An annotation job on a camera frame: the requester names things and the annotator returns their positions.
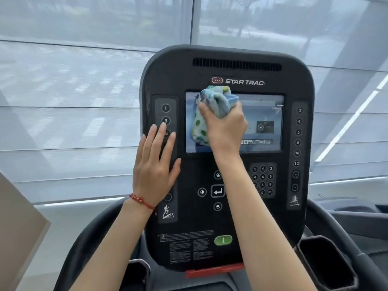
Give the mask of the person's left hand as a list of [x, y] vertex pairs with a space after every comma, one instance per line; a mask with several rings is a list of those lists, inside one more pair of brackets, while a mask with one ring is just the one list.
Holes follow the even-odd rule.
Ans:
[[144, 149], [144, 154], [139, 165], [137, 156], [133, 167], [133, 192], [131, 199], [143, 204], [150, 210], [166, 197], [173, 186], [169, 185], [170, 163], [172, 152], [176, 140], [176, 133], [172, 132], [163, 148], [166, 152], [165, 162], [160, 158], [159, 163], [153, 164], [153, 140], [159, 127], [153, 124], [148, 135], [148, 148]]

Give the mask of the person's right hand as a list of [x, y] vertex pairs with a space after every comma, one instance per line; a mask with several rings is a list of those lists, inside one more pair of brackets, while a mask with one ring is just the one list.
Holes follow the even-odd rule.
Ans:
[[242, 137], [248, 127], [242, 103], [238, 101], [222, 119], [205, 121], [214, 158], [219, 160], [239, 157]]

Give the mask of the blue green dotted cleaning cloth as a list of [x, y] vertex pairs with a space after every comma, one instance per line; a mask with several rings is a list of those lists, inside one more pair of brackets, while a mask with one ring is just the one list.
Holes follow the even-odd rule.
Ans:
[[228, 86], [208, 86], [194, 97], [186, 99], [186, 124], [188, 136], [194, 141], [195, 146], [208, 147], [208, 129], [197, 104], [203, 102], [210, 111], [219, 119], [228, 115], [239, 101], [239, 96], [231, 93]]

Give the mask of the person's left forearm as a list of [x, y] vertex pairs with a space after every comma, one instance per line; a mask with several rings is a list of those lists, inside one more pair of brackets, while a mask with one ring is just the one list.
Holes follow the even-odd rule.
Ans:
[[119, 215], [69, 291], [119, 291], [127, 265], [153, 213], [133, 199]]

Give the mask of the person's right forearm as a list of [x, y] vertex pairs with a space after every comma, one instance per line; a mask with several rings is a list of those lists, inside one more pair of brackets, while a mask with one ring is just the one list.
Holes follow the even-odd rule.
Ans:
[[318, 291], [256, 190], [239, 151], [216, 152], [252, 291]]

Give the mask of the black treadmill console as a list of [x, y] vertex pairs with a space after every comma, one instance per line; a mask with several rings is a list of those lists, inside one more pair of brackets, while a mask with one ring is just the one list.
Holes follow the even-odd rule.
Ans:
[[[147, 134], [152, 124], [164, 122], [163, 144], [176, 132], [171, 164], [182, 162], [177, 181], [146, 225], [145, 240], [152, 259], [176, 272], [243, 261], [213, 154], [186, 153], [186, 93], [208, 86], [229, 86], [235, 95], [284, 97], [281, 150], [240, 155], [247, 172], [251, 163], [277, 164], [276, 194], [263, 200], [292, 246], [305, 227], [315, 101], [309, 68], [284, 53], [188, 44], [164, 48], [142, 73], [140, 125]], [[233, 242], [216, 246], [219, 235], [231, 235]]]

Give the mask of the treadmill touch screen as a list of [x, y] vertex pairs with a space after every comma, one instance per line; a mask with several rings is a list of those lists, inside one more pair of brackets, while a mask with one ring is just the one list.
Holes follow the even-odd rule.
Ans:
[[[186, 153], [211, 152], [192, 138], [194, 115], [200, 92], [186, 93]], [[284, 97], [281, 95], [238, 94], [248, 122], [243, 135], [241, 152], [280, 151], [283, 130]]]

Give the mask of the wide grey roller blind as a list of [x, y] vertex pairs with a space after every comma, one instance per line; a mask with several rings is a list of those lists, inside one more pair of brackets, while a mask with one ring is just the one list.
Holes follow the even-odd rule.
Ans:
[[195, 0], [0, 0], [0, 170], [31, 202], [123, 195], [139, 85]]

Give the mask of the numeric keypad buttons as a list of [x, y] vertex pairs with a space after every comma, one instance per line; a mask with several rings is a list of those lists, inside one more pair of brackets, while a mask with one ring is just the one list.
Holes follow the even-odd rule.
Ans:
[[275, 162], [255, 162], [249, 166], [249, 176], [259, 195], [264, 199], [276, 194], [277, 164]]

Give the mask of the red emergency stop bar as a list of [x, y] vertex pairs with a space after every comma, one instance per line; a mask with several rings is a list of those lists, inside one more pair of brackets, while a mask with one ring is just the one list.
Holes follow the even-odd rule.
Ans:
[[192, 279], [192, 278], [198, 278], [198, 277], [209, 277], [209, 276], [220, 275], [220, 274], [242, 270], [244, 268], [245, 266], [243, 263], [238, 263], [238, 264], [222, 265], [222, 266], [206, 268], [206, 269], [187, 270], [186, 278]]

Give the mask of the small black cup holder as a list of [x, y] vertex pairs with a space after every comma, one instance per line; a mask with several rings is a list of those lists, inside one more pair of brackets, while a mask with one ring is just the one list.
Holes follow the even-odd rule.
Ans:
[[150, 276], [150, 266], [143, 259], [132, 259], [128, 263], [127, 272], [128, 285], [130, 291], [149, 291], [148, 278]]

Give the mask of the beige panel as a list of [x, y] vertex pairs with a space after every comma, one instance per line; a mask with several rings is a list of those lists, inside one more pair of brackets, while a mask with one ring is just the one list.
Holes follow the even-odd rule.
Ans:
[[0, 172], [0, 291], [16, 291], [50, 225]]

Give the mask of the large black cup holder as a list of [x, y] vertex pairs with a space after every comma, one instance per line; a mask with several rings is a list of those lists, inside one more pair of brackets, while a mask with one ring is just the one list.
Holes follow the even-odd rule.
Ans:
[[303, 237], [297, 251], [318, 291], [356, 291], [359, 287], [358, 275], [330, 239]]

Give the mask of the black exercise machine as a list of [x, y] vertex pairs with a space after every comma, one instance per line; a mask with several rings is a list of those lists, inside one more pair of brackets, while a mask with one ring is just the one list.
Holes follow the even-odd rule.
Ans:
[[388, 203], [357, 197], [314, 198], [329, 211], [356, 245], [371, 258], [388, 261]]

